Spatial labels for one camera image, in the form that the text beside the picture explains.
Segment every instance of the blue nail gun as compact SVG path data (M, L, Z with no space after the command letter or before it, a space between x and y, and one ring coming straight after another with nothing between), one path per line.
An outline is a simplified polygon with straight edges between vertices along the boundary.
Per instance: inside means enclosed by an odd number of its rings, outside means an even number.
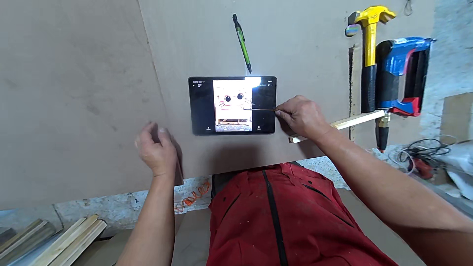
M377 120L377 145L386 149L390 113L419 116L424 96L432 38L407 37L383 41L376 48L375 106L386 110ZM404 98L398 99L399 79L405 76Z

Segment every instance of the person's right hand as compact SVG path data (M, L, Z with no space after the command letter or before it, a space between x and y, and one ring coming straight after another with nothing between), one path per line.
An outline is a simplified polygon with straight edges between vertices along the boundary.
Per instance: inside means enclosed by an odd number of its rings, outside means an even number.
M159 128L158 138L161 143L155 143L151 131L157 130L155 122L149 122L136 137L135 146L140 150L141 159L153 171L153 177L172 178L176 171L177 152L169 133L165 128Z
M313 141L333 129L325 121L320 107L302 95L287 100L276 110L276 115L282 117L295 133Z

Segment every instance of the tablet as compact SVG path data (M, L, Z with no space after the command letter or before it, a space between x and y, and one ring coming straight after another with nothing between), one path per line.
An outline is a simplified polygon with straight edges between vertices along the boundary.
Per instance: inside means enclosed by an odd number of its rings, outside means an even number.
M273 134L276 77L190 77L194 135Z

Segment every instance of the orange cable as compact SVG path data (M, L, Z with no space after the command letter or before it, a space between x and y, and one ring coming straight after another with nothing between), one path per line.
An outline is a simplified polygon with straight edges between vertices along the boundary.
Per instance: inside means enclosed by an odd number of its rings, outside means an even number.
M199 192L200 195L197 195L195 191L192 191L192 197L183 199L180 205L174 207L174 210L180 213L184 212L185 205L190 207L198 198L202 198L202 196L204 196L209 191L209 189L210 183L206 181L202 186L197 187L197 192Z

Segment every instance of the green pencil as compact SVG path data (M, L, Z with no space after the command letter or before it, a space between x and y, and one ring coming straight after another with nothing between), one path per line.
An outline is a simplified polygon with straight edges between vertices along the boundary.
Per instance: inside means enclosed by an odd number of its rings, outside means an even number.
M243 56L245 58L246 67L248 68L248 71L250 71L251 74L250 57L248 56L248 52L246 51L245 37L243 36L243 30L241 28L240 23L238 23L236 14L233 14L233 22L235 23L236 35L238 35L238 40L240 41L240 46L243 52Z

